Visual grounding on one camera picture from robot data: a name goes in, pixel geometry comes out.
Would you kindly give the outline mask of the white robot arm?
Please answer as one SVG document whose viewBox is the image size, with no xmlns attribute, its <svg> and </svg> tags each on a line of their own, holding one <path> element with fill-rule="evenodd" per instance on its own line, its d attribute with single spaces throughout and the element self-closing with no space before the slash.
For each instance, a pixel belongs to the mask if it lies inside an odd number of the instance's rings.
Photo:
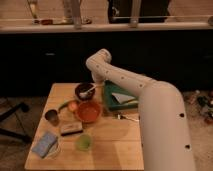
<svg viewBox="0 0 213 171">
<path fill-rule="evenodd" d="M 172 84 L 111 64 L 107 49 L 86 60 L 93 80 L 106 80 L 138 98 L 144 171 L 196 171 L 187 114 L 180 91 Z"/>
</svg>

